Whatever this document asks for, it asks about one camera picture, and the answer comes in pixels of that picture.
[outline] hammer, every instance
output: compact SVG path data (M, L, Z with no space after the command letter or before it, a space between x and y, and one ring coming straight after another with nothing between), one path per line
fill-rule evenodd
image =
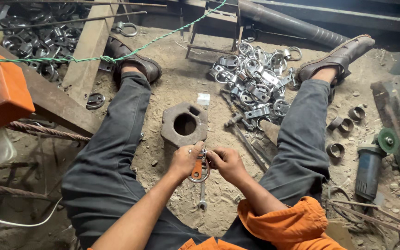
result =
M254 151L253 147L249 144L249 142L246 140L245 136L242 134L242 131L240 131L240 128L237 126L237 123L240 122L243 119L243 116L241 114L237 114L235 117L231 118L229 121L225 122L225 127L234 127L234 130L240 135L240 138L243 140L243 143L245 143L246 148L248 148L249 152L251 155L254 157L256 162L259 164L259 166L262 168L263 172L266 173L268 170L264 164L264 162L259 158L257 153Z

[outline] brown leather shoe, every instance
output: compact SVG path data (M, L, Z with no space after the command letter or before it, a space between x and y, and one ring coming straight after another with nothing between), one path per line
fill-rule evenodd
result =
M296 71L296 78L303 82L310 79L316 70L325 66L339 66L336 79L341 80L351 74L348 65L361 57L371 48L375 41L369 35L360 35L337 46L326 56L304 63Z
M109 37L104 53L107 56L117 59L132 53L132 51L134 50L130 49L118 39ZM124 60L117 63L121 66L125 62L136 65L138 70L146 76L149 82L156 81L161 77L161 66L152 59L140 56L138 54L133 54L132 56L126 57Z

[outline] wrench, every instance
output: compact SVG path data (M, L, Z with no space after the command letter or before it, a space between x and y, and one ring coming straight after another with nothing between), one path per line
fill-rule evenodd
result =
M204 181L200 184L200 202L197 204L197 206L203 210L208 207L208 204L204 200Z

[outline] hexagonal metal block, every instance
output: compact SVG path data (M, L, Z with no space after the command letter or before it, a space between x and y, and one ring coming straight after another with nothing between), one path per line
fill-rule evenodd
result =
M163 111L161 137L177 148L205 141L208 133L208 113L182 102Z

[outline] dirt floor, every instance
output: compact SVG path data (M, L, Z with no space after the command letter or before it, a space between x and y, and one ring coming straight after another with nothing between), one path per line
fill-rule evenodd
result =
M133 48L141 47L150 40L168 33L170 30L161 28L142 27L137 36L132 38L119 37ZM208 112L208 139L206 149L217 146L232 147L242 155L247 171L254 179L259 180L263 173L252 156L239 140L237 135L225 129L223 124L232 117L226 101L219 95L221 84L211 81L207 77L209 69L220 54L213 52L196 51L186 60L185 54L189 33L184 33L184 39L179 33L153 43L140 52L141 55L153 58L163 68L163 76L152 85L153 93L146 112L143 126L145 134L138 146L131 168L136 168L137 179L146 190L150 190L166 172L174 148L164 143L160 136L161 118L163 111L183 101L196 104L197 94L211 95L209 107L202 106ZM195 44L199 46L229 50L231 39L197 35ZM272 43L277 43L277 37L272 37ZM291 40L285 46L253 42L253 46L260 46L266 51L276 48L299 46L303 52L301 61L288 62L289 67L298 67L303 62L316 59L327 51L310 50L310 46L303 45L303 41ZM381 119L376 110L370 84L389 76L387 73L399 53L390 53L386 50L373 49L350 65L352 75L345 82L336 87L336 97L328 107L327 123L335 116L347 117L350 108L362 105L367 113L365 120L355 124L354 130L343 136L338 131L327 134L327 143L341 143L345 146L345 156L338 164L330 162L331 179L324 186L323 197L326 197L328 186L340 186L354 196L354 181L358 167L356 148L368 135L377 133L381 129ZM109 101L114 98L117 86L113 82L112 74L99 71L94 84L94 91L106 96L106 103L94 113L103 119ZM293 101L296 92L286 90L286 100ZM47 177L47 192L52 196L60 197L59 188L53 188L69 166L72 159L82 148L75 147L70 141L58 139L38 139L31 135L11 132L12 141L17 150L17 162L39 162L40 166L27 173L28 168L18 169L10 187L44 192L44 177ZM251 141L257 133L244 132ZM272 148L273 144L263 140L263 146ZM4 185L9 177L9 169L0 170L0 184ZM393 212L400 218L400 184L397 190L390 184L398 183L400 173L392 155L383 160L379 190L384 196L382 207ZM179 186L171 197L168 207L186 225L198 229L212 236L222 236L237 213L238 202L244 199L242 193L233 185L227 183L218 172L213 171L206 181L206 201L208 208L203 211L197 208L200 200L200 185L186 180ZM50 213L50 202L38 200L23 200L6 197L0 206L0 219L18 223L37 223ZM382 221L388 221L374 213ZM383 227L372 224L351 224L341 218L333 209L330 209L330 218L339 218L346 223L353 237L353 243L358 249L391 250L398 240L396 233ZM70 221L66 217L65 209L55 212L52 220L36 228L18 228L0 224L0 249L72 249L76 239L74 230L68 228Z

